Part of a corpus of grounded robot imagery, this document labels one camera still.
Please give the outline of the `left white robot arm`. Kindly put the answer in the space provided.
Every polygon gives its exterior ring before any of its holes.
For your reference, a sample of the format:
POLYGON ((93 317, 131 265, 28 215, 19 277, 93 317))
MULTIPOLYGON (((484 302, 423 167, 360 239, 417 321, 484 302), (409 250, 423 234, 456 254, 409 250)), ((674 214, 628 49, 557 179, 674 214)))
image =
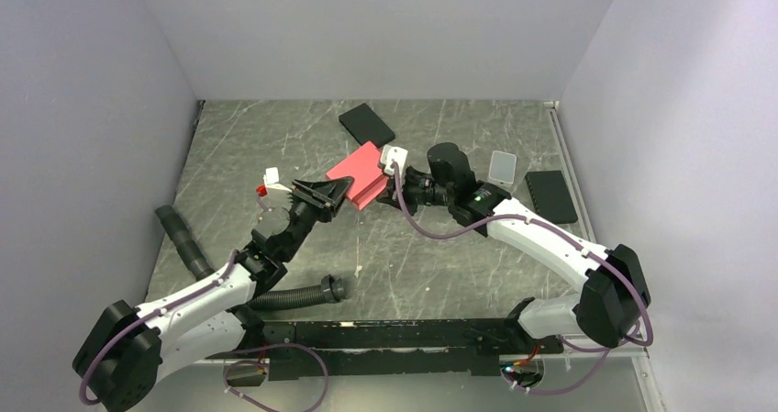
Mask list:
POLYGON ((248 243, 218 269, 181 215, 172 206, 158 207, 155 214, 195 281, 138 306, 119 300, 101 313, 72 362, 81 378, 80 401, 127 411, 161 379, 193 362, 227 351, 256 354, 263 322, 250 302, 281 281, 285 265, 316 224, 337 215, 353 184, 346 176, 263 186, 248 243))

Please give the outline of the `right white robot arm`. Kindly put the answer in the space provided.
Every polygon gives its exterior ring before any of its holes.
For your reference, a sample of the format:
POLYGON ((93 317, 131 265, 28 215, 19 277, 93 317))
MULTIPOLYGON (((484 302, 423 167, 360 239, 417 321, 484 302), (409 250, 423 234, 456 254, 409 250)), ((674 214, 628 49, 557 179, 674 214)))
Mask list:
POLYGON ((587 241, 534 213, 502 187, 476 179, 468 157, 450 142, 428 150, 429 173, 407 165, 405 149, 387 145, 379 165, 392 179, 387 192, 406 220, 430 239, 476 231, 526 253, 558 274, 574 292, 552 299, 528 297, 505 319, 506 342, 530 351, 551 336, 583 334, 610 350, 654 341, 650 291, 639 257, 587 241))

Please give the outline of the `red paper box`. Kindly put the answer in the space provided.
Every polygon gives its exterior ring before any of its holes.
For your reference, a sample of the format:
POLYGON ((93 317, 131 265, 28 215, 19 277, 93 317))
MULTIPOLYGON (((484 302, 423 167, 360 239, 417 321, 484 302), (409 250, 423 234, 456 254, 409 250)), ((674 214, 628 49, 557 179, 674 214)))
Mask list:
POLYGON ((332 167, 326 177, 329 180, 352 177, 353 184, 346 196, 362 211, 386 188, 388 178, 379 166, 382 152, 370 141, 332 167))

